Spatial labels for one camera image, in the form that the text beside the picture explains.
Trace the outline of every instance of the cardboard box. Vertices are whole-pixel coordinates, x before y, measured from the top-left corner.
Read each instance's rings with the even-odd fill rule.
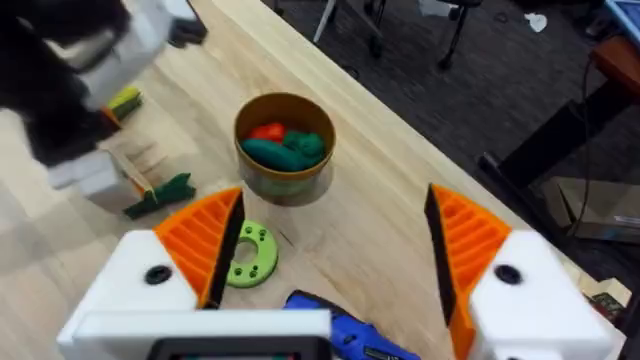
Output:
[[[541,189],[557,224],[569,231],[580,215],[584,179],[553,177]],[[640,186],[591,180],[580,238],[640,244]]]

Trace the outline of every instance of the white robot part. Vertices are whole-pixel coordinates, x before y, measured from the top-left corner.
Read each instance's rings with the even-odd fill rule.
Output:
[[[613,339],[547,241],[514,231],[471,294],[472,360],[603,360]]]
[[[101,63],[79,77],[88,89],[88,109],[98,110],[130,84],[169,39],[175,21],[196,21],[187,0],[140,0],[131,11],[129,29]]]
[[[54,189],[73,185],[83,197],[113,213],[140,201],[135,186],[106,150],[92,151],[48,171]]]
[[[170,269],[164,281],[159,281],[159,267]],[[67,360],[141,360],[163,338],[328,339],[331,333],[328,310],[197,310],[196,304],[196,294],[155,233],[132,231],[122,238],[57,343]]]

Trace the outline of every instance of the green plastic gear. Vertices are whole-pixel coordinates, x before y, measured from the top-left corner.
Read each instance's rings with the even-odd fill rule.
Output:
[[[238,244],[253,243],[258,249],[256,256],[248,263],[231,260],[227,284],[237,288],[250,288],[267,280],[278,262],[278,245],[273,235],[264,226],[250,220],[242,224]]]

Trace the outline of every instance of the red toy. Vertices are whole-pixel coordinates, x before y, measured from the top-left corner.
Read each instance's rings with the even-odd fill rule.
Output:
[[[284,125],[274,122],[258,126],[257,128],[251,130],[251,133],[249,133],[249,139],[270,140],[278,144],[282,144],[282,140],[284,140],[284,135],[286,134],[286,132],[287,129],[284,127]]]

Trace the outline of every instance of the black bolt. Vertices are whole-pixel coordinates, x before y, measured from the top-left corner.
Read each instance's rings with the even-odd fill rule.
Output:
[[[166,265],[156,265],[147,270],[144,275],[144,281],[149,285],[158,285],[169,280],[171,277],[171,268]]]
[[[498,265],[494,272],[498,279],[509,285],[518,285],[522,282],[522,274],[511,265]]]

